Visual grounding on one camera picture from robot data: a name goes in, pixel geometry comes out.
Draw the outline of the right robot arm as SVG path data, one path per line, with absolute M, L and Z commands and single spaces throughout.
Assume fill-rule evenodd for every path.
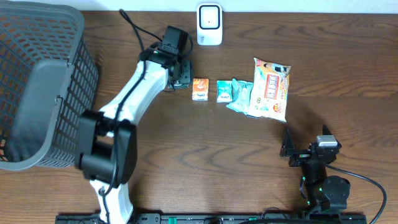
M 289 158 L 289 166 L 302 170 L 300 193 L 307 199 L 308 207 L 300 212 L 301 217 L 339 215 L 347 208 L 350 182 L 326 173 L 326 166 L 336 160 L 340 149 L 341 144 L 325 125 L 308 149 L 296 149 L 289 130 L 285 131 L 280 156 Z

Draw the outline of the orange small tissue pack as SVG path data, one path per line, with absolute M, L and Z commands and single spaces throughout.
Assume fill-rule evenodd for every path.
M 193 79 L 193 101 L 208 101 L 209 79 L 194 78 Z

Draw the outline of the teal wipes pouch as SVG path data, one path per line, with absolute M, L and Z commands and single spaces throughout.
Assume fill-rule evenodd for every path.
M 253 86 L 253 82 L 232 79 L 233 100 L 226 107 L 235 112 L 247 114 Z

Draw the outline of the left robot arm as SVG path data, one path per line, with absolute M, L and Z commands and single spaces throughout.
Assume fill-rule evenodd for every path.
M 80 116 L 75 167 L 95 189 L 98 223 L 127 223 L 133 213 L 128 182 L 137 163 L 137 125 L 166 87 L 192 83 L 192 63 L 183 47 L 155 43 L 141 52 L 136 71 L 99 111 Z

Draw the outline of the yellow wet wipes pack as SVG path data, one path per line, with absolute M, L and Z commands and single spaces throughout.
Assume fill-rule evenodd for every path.
M 286 122 L 290 65 L 254 58 L 254 85 L 247 115 Z

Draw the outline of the small teal tissue pack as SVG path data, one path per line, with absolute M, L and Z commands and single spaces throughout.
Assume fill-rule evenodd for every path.
M 217 81 L 217 103 L 230 103 L 233 100 L 232 81 L 218 80 Z

